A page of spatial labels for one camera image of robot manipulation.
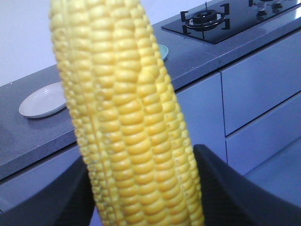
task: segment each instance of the drawer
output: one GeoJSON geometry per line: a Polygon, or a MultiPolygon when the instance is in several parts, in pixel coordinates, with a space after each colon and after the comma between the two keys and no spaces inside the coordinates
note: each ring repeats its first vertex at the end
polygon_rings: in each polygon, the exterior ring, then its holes
{"type": "Polygon", "coordinates": [[[301,32],[221,71],[226,135],[301,90],[301,32]]]}
{"type": "Polygon", "coordinates": [[[0,210],[6,212],[45,189],[79,157],[79,147],[74,143],[7,177],[0,183],[0,210]]]}
{"type": "Polygon", "coordinates": [[[228,164],[245,174],[301,136],[301,92],[226,139],[228,164]]]}
{"type": "Polygon", "coordinates": [[[216,73],[177,93],[192,144],[205,144],[226,161],[221,75],[216,73]]]}

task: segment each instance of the corn cob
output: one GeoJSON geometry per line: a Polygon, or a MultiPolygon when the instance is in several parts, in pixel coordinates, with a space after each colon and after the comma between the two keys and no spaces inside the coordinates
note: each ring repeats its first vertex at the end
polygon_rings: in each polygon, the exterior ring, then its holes
{"type": "Polygon", "coordinates": [[[57,66],[105,226],[204,224],[186,123],[138,0],[52,0],[57,66]]]}

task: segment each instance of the kitchen counter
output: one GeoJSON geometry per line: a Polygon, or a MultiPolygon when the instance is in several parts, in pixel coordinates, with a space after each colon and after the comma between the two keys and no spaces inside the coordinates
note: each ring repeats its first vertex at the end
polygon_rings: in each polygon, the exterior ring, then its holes
{"type": "MultiPolygon", "coordinates": [[[[291,9],[214,45],[161,29],[178,18],[179,15],[154,25],[158,43],[169,48],[166,67],[175,89],[216,72],[301,25],[297,10],[291,9]]],[[[54,65],[0,87],[0,180],[76,142],[66,108],[41,119],[27,119],[18,112],[21,102],[32,92],[57,81],[54,65]]]]}
{"type": "Polygon", "coordinates": [[[31,93],[59,80],[54,65],[0,87],[0,180],[76,141],[66,108],[41,119],[18,111],[31,93]]]}

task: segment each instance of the white ceramic plate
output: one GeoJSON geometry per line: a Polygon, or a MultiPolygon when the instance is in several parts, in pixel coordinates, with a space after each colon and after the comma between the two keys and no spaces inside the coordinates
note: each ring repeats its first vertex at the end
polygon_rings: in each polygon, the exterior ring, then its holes
{"type": "Polygon", "coordinates": [[[19,113],[28,118],[42,118],[66,107],[61,82],[45,86],[30,94],[20,105],[19,113]]]}
{"type": "Polygon", "coordinates": [[[162,60],[165,60],[168,55],[168,48],[167,48],[167,46],[164,46],[164,45],[159,45],[159,47],[160,47],[160,53],[162,56],[162,60]]]}

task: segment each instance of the black glass cooktop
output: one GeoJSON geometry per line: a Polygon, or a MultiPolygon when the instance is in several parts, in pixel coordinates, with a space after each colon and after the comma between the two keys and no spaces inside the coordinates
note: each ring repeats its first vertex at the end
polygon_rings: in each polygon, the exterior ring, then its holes
{"type": "Polygon", "coordinates": [[[181,12],[181,19],[162,28],[213,44],[228,39],[283,13],[300,0],[221,0],[200,6],[197,13],[181,12]]]}

